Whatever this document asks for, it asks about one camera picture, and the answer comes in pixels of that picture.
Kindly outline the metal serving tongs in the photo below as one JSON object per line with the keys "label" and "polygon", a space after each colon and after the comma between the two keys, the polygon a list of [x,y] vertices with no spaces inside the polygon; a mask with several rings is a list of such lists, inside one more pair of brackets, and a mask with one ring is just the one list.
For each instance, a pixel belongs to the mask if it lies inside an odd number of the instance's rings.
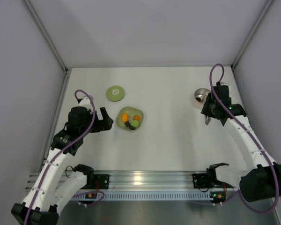
{"label": "metal serving tongs", "polygon": [[210,110],[210,104],[211,101],[211,93],[208,93],[208,96],[206,98],[205,104],[204,104],[204,115],[205,115],[205,124],[208,125],[211,121],[211,110]]}

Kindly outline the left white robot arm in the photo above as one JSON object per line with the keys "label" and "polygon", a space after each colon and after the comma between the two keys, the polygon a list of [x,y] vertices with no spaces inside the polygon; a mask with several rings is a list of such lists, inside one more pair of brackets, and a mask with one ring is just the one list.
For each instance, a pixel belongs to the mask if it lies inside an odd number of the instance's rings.
{"label": "left white robot arm", "polygon": [[76,99],[78,105],[70,110],[63,129],[54,136],[48,158],[30,192],[11,209],[20,225],[55,225],[66,205],[79,196],[79,190],[89,189],[93,199],[100,193],[100,179],[96,179],[92,167],[83,164],[73,167],[66,181],[58,185],[83,145],[84,137],[111,130],[113,125],[106,109],[100,108],[103,117],[100,120],[93,98],[86,92],[83,94],[82,98]]}

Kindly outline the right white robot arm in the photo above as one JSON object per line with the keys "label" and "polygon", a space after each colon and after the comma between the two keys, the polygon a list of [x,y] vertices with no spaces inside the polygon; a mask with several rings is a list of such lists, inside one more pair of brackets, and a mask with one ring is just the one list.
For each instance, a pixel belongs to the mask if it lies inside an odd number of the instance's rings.
{"label": "right white robot arm", "polygon": [[228,163],[210,165],[211,183],[226,183],[240,190],[248,202],[281,196],[281,164],[264,149],[251,129],[247,114],[240,104],[233,104],[229,88],[219,82],[206,98],[201,113],[220,121],[235,141],[246,165],[240,170]]}

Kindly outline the green square lunch box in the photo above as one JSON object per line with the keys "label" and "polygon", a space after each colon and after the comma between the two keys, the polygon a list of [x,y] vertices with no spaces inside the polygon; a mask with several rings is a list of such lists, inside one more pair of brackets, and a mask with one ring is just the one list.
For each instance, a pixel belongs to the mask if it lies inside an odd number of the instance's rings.
{"label": "green square lunch box", "polygon": [[[139,115],[141,117],[141,120],[138,121],[139,122],[139,126],[137,128],[135,128],[135,130],[131,130],[130,128],[126,127],[125,126],[125,123],[122,121],[122,114],[124,113],[127,113],[129,114],[129,123],[130,123],[130,126],[131,126],[131,122],[134,120],[133,117],[135,115]],[[142,110],[138,109],[138,108],[134,108],[134,107],[131,107],[131,106],[126,106],[126,107],[123,107],[118,115],[117,115],[117,118],[116,118],[116,124],[124,129],[124,130],[127,130],[127,131],[136,131],[137,129],[139,129],[142,125],[142,122],[143,122],[143,119],[144,119],[144,113]]]}

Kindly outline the metal bowl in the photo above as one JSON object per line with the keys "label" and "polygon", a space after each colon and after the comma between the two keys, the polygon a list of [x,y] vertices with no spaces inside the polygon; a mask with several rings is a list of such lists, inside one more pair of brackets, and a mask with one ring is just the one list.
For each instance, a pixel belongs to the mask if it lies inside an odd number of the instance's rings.
{"label": "metal bowl", "polygon": [[197,102],[204,104],[211,91],[206,88],[199,88],[194,93],[194,98]]}

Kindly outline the green round lid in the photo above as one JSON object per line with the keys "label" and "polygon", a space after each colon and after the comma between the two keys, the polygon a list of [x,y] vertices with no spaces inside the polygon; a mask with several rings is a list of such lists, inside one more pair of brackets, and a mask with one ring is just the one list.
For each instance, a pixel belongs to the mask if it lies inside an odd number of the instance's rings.
{"label": "green round lid", "polygon": [[125,97],[125,90],[123,87],[114,85],[107,89],[106,98],[111,102],[118,102]]}

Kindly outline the orange round snack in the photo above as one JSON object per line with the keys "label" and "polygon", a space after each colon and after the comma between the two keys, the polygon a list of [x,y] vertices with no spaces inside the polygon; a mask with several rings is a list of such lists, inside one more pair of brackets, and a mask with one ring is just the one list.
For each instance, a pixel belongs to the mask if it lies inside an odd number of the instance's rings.
{"label": "orange round snack", "polygon": [[133,119],[134,119],[134,120],[137,120],[137,121],[140,121],[140,120],[141,120],[141,117],[140,117],[139,115],[135,115],[135,116],[133,117]]}

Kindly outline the aluminium mounting rail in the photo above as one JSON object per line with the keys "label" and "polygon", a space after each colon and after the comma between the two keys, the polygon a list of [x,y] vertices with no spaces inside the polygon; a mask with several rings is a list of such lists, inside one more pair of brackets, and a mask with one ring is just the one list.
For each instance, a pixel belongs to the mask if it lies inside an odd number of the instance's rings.
{"label": "aluminium mounting rail", "polygon": [[[94,174],[109,174],[108,191],[187,191],[198,190],[193,187],[192,174],[207,173],[206,171],[95,171]],[[63,185],[70,178],[71,170],[62,172],[59,176],[49,178],[49,172],[39,187],[42,175],[33,173],[29,176],[27,190],[32,188],[44,189],[50,187],[53,191]]]}

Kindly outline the left black base bracket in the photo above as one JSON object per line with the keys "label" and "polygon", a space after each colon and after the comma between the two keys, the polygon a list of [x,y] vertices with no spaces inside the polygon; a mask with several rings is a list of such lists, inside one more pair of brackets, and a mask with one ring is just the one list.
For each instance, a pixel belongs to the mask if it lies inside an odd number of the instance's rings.
{"label": "left black base bracket", "polygon": [[87,183],[82,189],[109,189],[110,175],[109,174],[94,174],[87,178]]}

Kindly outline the black base bracket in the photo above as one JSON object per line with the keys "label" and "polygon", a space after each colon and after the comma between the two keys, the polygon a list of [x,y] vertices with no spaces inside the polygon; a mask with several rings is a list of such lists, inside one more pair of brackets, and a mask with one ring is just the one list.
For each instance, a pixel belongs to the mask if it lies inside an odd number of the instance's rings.
{"label": "black base bracket", "polygon": [[109,189],[110,175],[109,174],[94,174],[87,178],[87,183],[82,189]]}
{"label": "black base bracket", "polygon": [[224,185],[226,188],[233,188],[230,184],[218,181],[207,173],[193,173],[192,180],[195,189],[223,188]]}

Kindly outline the right black base bracket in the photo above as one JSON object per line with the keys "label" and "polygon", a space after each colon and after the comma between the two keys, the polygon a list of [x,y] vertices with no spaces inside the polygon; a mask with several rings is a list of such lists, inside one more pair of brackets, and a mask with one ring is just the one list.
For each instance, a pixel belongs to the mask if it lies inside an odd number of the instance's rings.
{"label": "right black base bracket", "polygon": [[230,184],[218,181],[207,173],[193,173],[192,180],[195,189],[223,188],[224,185],[226,188],[233,188]]}

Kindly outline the right aluminium frame post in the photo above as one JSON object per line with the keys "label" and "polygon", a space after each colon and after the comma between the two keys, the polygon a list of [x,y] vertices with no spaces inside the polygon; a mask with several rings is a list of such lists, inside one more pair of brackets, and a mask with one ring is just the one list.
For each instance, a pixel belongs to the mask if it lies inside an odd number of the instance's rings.
{"label": "right aluminium frame post", "polygon": [[244,39],[243,44],[241,45],[240,50],[236,54],[236,57],[231,64],[231,70],[234,71],[236,67],[238,66],[240,60],[243,58],[245,52],[247,51],[248,47],[250,46],[252,40],[254,39],[255,35],[257,34],[257,31],[259,30],[260,26],[262,25],[263,21],[265,20],[267,14],[271,10],[272,6],[275,4],[275,0],[266,0],[263,7],[261,8],[255,22],[253,23],[250,32]]}

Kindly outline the aluminium frame post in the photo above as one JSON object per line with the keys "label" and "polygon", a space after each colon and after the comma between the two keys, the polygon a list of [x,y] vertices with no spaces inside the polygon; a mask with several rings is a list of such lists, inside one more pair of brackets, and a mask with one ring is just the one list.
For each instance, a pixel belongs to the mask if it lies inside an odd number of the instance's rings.
{"label": "aluminium frame post", "polygon": [[42,23],[41,18],[39,17],[37,11],[35,10],[34,6],[32,5],[30,0],[21,0],[23,6],[29,13],[32,21],[36,25],[37,29],[39,30],[41,36],[43,37],[46,45],[49,47],[51,53],[53,54],[55,60],[57,61],[58,65],[62,69],[62,71],[66,74],[68,72],[68,68],[64,64],[64,61],[62,60],[57,48],[55,47],[55,44],[53,43],[49,33],[47,32],[45,26]]}
{"label": "aluminium frame post", "polygon": [[231,64],[231,70],[234,71],[236,67],[238,66],[240,60],[243,58],[245,52],[247,51],[248,47],[250,46],[252,40],[254,39],[255,35],[257,34],[257,31],[259,30],[260,26],[262,25],[263,21],[265,20],[267,14],[271,10],[272,6],[275,4],[275,0],[266,0],[263,7],[261,8],[255,22],[253,23],[250,32],[244,39],[243,44],[241,45],[240,50],[236,54],[236,57]]}

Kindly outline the left aluminium frame post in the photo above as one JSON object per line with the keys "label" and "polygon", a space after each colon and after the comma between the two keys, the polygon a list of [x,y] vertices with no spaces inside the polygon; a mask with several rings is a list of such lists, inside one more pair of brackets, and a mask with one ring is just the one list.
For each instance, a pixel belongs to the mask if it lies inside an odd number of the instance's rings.
{"label": "left aluminium frame post", "polygon": [[41,36],[43,37],[46,45],[49,47],[51,53],[53,54],[55,60],[57,61],[58,65],[62,69],[62,71],[66,74],[68,72],[68,68],[64,64],[64,61],[62,60],[57,48],[55,47],[55,44],[53,43],[49,33],[47,32],[45,26],[42,23],[41,18],[39,17],[37,11],[35,10],[34,6],[32,5],[30,0],[21,0],[23,6],[29,13],[32,21],[36,25],[37,29],[39,30]]}

